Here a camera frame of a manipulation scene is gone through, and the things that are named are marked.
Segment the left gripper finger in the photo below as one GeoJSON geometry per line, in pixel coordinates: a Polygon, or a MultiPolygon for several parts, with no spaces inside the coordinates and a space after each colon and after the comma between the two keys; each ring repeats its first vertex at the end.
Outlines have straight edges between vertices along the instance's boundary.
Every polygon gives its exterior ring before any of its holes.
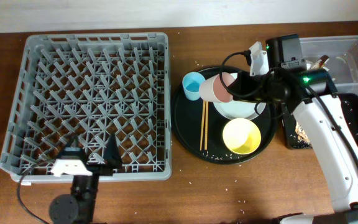
{"type": "Polygon", "coordinates": [[[106,149],[104,151],[103,158],[109,165],[122,164],[121,155],[119,153],[119,149],[117,146],[116,137],[114,133],[112,133],[108,138],[108,142],[106,145],[106,149]]]}
{"type": "Polygon", "coordinates": [[[64,149],[70,148],[70,147],[78,148],[78,145],[79,145],[78,136],[77,136],[77,135],[73,135],[73,136],[69,139],[69,141],[65,144],[64,149]]]}

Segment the peanut shells and rice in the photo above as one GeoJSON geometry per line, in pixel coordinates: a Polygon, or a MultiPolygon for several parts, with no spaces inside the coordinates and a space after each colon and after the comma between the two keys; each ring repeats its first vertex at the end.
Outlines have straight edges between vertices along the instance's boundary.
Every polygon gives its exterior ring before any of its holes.
{"type": "Polygon", "coordinates": [[[306,135],[306,132],[305,132],[304,129],[299,125],[298,122],[296,122],[295,133],[296,133],[297,138],[298,138],[298,141],[299,141],[300,143],[310,145],[310,140],[309,140],[308,136],[306,135]]]}

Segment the pink plastic cup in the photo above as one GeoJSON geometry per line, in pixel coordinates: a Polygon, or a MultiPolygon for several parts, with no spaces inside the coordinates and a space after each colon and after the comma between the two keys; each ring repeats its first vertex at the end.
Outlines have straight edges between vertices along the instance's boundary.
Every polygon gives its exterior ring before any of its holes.
{"type": "Polygon", "coordinates": [[[233,96],[224,88],[219,74],[205,80],[200,85],[199,93],[201,99],[208,102],[228,103],[233,100],[233,96]]]}

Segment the gold foil wrapper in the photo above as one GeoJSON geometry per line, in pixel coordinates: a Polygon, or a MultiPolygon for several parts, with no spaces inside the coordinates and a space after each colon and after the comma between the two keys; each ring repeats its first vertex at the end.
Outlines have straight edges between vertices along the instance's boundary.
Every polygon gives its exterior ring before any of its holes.
{"type": "Polygon", "coordinates": [[[327,55],[323,55],[314,64],[312,64],[310,69],[316,70],[319,68],[323,68],[328,60],[329,60],[329,57],[327,55]]]}

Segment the yellow bowl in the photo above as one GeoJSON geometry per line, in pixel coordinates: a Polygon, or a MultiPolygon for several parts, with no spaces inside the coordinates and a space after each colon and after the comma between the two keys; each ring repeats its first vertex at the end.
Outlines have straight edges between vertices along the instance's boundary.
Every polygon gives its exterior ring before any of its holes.
{"type": "Polygon", "coordinates": [[[233,153],[248,155],[256,151],[262,141],[258,126],[251,120],[236,118],[223,128],[224,145],[233,153]]]}

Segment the light blue plastic cup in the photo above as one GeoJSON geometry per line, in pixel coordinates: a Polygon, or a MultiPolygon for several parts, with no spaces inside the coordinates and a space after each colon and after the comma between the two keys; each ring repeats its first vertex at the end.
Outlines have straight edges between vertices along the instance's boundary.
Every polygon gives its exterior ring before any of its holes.
{"type": "Polygon", "coordinates": [[[200,98],[200,86],[205,81],[205,77],[198,72],[187,73],[182,80],[183,91],[190,101],[196,101],[200,98]]]}

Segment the white tissue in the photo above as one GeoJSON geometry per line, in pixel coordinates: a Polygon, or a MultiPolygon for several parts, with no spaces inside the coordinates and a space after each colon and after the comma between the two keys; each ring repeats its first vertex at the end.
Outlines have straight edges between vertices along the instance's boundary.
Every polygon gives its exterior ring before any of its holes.
{"type": "Polygon", "coordinates": [[[312,62],[309,60],[306,61],[306,69],[307,70],[316,70],[319,68],[320,68],[320,60],[317,60],[315,62],[312,62]]]}

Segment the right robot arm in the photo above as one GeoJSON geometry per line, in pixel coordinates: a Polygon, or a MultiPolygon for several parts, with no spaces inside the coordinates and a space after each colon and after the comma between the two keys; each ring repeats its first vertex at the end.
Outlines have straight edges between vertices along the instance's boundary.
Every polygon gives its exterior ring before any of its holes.
{"type": "Polygon", "coordinates": [[[284,103],[308,136],[328,184],[332,214],[293,213],[273,223],[358,223],[358,146],[346,124],[337,88],[323,68],[308,69],[298,35],[244,50],[250,67],[225,86],[235,100],[284,103]]]}

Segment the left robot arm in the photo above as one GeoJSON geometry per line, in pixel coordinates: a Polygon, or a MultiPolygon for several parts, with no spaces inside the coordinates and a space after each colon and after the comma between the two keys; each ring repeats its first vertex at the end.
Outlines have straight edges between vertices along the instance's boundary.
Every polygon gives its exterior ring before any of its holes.
{"type": "Polygon", "coordinates": [[[53,223],[91,223],[93,221],[99,178],[113,175],[122,167],[122,159],[114,134],[110,135],[100,165],[87,164],[88,156],[79,146],[78,136],[73,136],[58,153],[52,174],[73,176],[69,194],[57,196],[50,204],[49,216],[53,223]]]}

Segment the grey dishwasher rack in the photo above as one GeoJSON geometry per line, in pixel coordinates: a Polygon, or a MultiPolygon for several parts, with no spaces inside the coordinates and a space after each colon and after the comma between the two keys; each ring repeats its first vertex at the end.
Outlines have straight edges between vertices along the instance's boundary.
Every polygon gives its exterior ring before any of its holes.
{"type": "Polygon", "coordinates": [[[123,165],[105,182],[172,174],[170,51],[163,32],[44,34],[27,38],[0,156],[26,185],[64,183],[51,160],[72,136],[89,165],[104,164],[110,136],[123,165]]]}

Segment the clear plastic waste bin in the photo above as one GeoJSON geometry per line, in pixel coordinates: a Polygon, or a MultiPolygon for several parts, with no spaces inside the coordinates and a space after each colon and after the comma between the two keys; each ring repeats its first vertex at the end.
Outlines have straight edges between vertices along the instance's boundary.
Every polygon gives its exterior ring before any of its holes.
{"type": "Polygon", "coordinates": [[[300,39],[304,58],[317,62],[329,57],[326,68],[339,93],[358,95],[358,35],[309,37],[300,39]]]}

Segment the black rectangular waste bin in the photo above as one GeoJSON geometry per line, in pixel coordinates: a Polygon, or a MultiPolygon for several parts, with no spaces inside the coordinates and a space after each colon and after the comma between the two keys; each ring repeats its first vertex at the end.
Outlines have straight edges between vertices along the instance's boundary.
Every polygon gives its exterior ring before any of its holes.
{"type": "MultiPolygon", "coordinates": [[[[358,145],[358,96],[352,93],[341,93],[338,95],[341,101],[341,108],[347,126],[358,145]]],[[[289,149],[311,149],[311,145],[298,141],[295,133],[296,119],[291,115],[284,103],[281,104],[283,113],[282,126],[285,133],[285,142],[289,149]]]]}

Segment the white round plate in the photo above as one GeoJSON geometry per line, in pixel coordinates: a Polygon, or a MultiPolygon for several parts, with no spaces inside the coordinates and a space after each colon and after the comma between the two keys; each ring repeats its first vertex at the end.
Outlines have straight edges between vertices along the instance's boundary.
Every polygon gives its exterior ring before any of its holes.
{"type": "Polygon", "coordinates": [[[219,114],[227,119],[245,118],[252,120],[258,117],[255,112],[256,103],[249,103],[245,101],[234,101],[233,96],[225,91],[223,88],[219,75],[212,77],[214,86],[217,87],[218,99],[213,103],[219,114]]]}

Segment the right wooden chopstick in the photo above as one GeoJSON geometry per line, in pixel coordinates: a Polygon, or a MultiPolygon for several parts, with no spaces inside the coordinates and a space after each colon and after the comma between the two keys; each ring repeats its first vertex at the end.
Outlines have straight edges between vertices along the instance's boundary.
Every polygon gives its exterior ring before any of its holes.
{"type": "Polygon", "coordinates": [[[209,118],[209,103],[205,101],[205,115],[204,115],[204,150],[208,150],[208,118],[209,118]]]}

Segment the wooden chopstick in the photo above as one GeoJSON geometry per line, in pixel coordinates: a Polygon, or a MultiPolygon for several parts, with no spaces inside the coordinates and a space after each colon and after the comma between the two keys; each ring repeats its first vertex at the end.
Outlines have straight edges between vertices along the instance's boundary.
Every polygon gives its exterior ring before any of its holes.
{"type": "Polygon", "coordinates": [[[209,103],[205,101],[205,115],[204,115],[204,150],[208,150],[208,118],[209,118],[209,103]]]}
{"type": "Polygon", "coordinates": [[[202,114],[201,114],[200,151],[202,151],[202,148],[203,148],[203,135],[204,135],[204,117],[205,117],[205,111],[206,111],[206,102],[203,101],[202,114]]]}

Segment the left wooden chopstick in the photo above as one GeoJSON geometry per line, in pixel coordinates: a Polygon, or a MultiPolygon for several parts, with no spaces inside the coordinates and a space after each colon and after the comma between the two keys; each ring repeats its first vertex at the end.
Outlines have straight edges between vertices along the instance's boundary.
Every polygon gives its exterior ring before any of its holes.
{"type": "Polygon", "coordinates": [[[204,135],[204,117],[205,117],[205,111],[206,111],[206,102],[203,101],[202,114],[201,114],[200,151],[202,151],[202,148],[203,148],[203,135],[204,135]]]}

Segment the round black tray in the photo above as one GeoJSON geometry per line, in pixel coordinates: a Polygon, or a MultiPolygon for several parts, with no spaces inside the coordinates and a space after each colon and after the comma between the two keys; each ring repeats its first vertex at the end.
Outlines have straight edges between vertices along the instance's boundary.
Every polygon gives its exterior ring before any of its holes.
{"type": "Polygon", "coordinates": [[[205,151],[200,151],[201,136],[201,113],[202,100],[188,100],[182,85],[179,85],[172,96],[171,114],[172,129],[175,136],[183,147],[199,157],[200,159],[214,164],[240,164],[249,161],[260,154],[273,139],[278,121],[270,119],[277,114],[274,106],[266,107],[262,112],[262,117],[252,120],[257,125],[261,133],[260,146],[252,153],[246,155],[231,152],[224,144],[222,131],[227,118],[218,113],[212,103],[209,104],[208,117],[208,147],[205,151]]]}

